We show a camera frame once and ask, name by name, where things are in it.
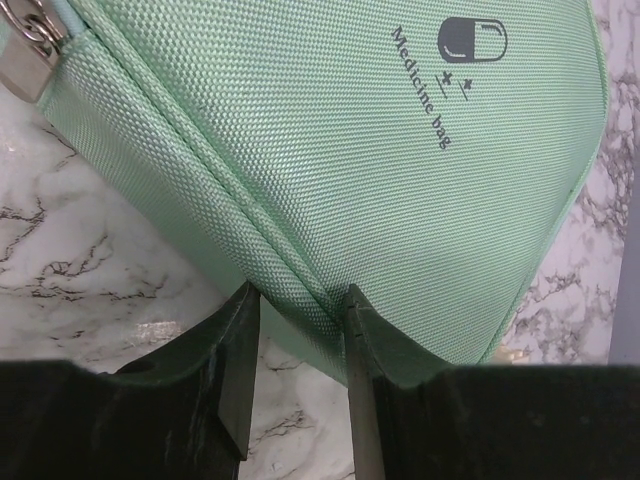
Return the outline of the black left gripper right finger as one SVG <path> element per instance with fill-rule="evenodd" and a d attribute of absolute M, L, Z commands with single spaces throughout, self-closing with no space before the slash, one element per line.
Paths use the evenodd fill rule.
<path fill-rule="evenodd" d="M 639 370 L 455 366 L 344 298 L 359 479 L 635 479 Z"/>

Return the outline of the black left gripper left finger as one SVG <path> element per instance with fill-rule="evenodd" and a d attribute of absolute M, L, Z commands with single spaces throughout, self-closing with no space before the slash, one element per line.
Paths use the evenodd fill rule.
<path fill-rule="evenodd" d="M 68 360 L 1 365 L 5 479 L 234 479 L 247 458 L 260 295 L 114 373 Z"/>

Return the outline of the green medicine kit case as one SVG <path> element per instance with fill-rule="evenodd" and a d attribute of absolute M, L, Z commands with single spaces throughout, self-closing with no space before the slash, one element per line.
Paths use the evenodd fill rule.
<path fill-rule="evenodd" d="M 606 126 L 587 1 L 5 1 L 1 79 L 273 337 L 488 361 Z"/>

